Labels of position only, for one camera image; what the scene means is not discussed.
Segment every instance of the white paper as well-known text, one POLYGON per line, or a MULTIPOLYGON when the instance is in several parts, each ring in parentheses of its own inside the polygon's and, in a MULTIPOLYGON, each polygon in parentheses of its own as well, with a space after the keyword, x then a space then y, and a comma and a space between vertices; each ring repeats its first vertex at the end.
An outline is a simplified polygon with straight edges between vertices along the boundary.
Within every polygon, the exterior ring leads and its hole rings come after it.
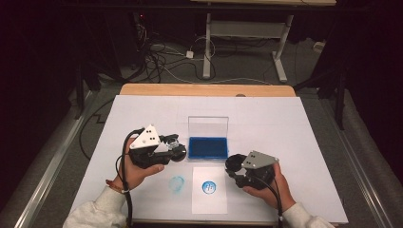
POLYGON ((223 167, 194 167, 192 214, 227 214, 223 167))
MULTIPOLYGON (((348 222, 298 97, 117 96, 71 209, 96 200, 105 187, 105 179, 116 177, 115 161, 122 154, 129 132, 154 124, 161 135, 178 134, 179 142, 187 148, 190 116, 228 117, 228 156, 257 150, 279 158, 295 200, 312 215, 333 223, 348 222)), ((237 187, 222 162, 171 161, 162 173, 146 178, 131 194, 135 219, 220 223, 278 220, 276 210, 237 187), (226 203, 215 206, 225 205, 227 214, 192 213, 194 167, 221 168, 226 203), (184 179, 178 194, 169 188, 170 180, 176 176, 184 179)))

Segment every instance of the hand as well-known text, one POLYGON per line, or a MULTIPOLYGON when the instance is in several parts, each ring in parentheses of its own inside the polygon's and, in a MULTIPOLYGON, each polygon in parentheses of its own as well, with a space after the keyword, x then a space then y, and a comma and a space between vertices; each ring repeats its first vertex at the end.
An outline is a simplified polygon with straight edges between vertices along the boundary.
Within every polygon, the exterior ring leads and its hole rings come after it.
MULTIPOLYGON (((131 143, 133 143, 134 139, 130 138, 127 142, 125 153, 128 153, 129 146, 131 143)), ((134 165, 133 162, 131 162, 131 159, 126 156, 125 157, 125 175, 126 175, 126 181, 128 183, 128 188, 132 190, 133 188, 139 186, 146 177, 154 175, 156 173, 159 173, 163 171, 164 166, 163 164, 155 164, 152 165, 146 169, 142 169, 137 165, 134 165)), ((122 167, 119 165, 119 174, 122 176, 122 167)), ((115 180, 113 180, 113 184, 115 184, 117 187, 123 188, 123 183, 119 176, 116 176, 115 180)))
MULTIPOLYGON (((273 168, 275 170, 275 180, 278 185, 279 195, 281 197, 281 207, 282 211, 285 212, 288 208, 292 207, 296 202, 291 196, 290 188, 288 187, 287 179, 285 179, 284 175, 281 174, 281 169, 279 167, 279 163, 276 162, 273 164, 273 168)), ((277 192, 276 183, 273 181, 270 186, 277 192)), ((251 196, 263 199, 267 204, 271 207, 278 209, 278 202, 276 197, 270 191, 269 188, 264 188, 261 190, 257 190, 250 186, 244 186, 243 191, 249 193, 251 196)))

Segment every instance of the table surface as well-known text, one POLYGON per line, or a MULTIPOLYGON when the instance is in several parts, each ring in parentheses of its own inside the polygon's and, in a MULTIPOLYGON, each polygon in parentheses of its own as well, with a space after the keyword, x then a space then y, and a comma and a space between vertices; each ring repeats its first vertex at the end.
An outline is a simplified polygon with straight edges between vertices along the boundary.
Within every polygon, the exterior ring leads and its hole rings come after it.
MULTIPOLYGON (((95 200, 105 186, 105 179, 116 175, 114 161, 120 155, 125 135, 133 127, 154 124, 158 133, 178 134, 179 141, 187 146, 188 117, 195 114, 229 117, 229 156, 247 155, 252 149, 269 152, 280 159, 294 198, 309 212, 334 224, 348 222, 301 100, 287 85, 124 85, 71 209, 95 200), (247 97, 235 97, 239 94, 247 97)), ((171 162, 162 173, 147 178, 131 191, 133 218, 145 222, 276 224, 274 209, 245 194, 227 176, 228 213, 192 214, 194 167, 223 170, 222 162, 171 162), (174 194, 167 186, 169 180, 178 176, 185 180, 185 185, 180 194, 174 194)))
POLYGON ((191 0, 193 2, 210 3, 238 3, 238 4, 265 4, 265 5, 293 5, 293 6, 334 6, 336 0, 191 0))

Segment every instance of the white card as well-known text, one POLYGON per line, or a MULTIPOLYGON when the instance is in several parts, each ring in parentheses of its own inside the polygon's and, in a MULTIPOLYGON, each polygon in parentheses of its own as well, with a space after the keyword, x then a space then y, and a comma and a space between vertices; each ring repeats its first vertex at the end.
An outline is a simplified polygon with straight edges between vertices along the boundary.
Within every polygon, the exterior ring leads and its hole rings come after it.
POLYGON ((192 214, 227 214, 223 167, 194 167, 192 214))

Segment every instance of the blue logo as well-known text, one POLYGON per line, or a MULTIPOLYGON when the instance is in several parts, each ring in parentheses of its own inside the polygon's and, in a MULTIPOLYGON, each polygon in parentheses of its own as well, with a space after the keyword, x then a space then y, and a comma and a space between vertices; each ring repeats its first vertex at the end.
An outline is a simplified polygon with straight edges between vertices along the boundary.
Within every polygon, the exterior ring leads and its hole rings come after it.
POLYGON ((205 194, 210 195, 216 191, 216 184, 212 181, 206 181, 202 184, 201 189, 205 194))

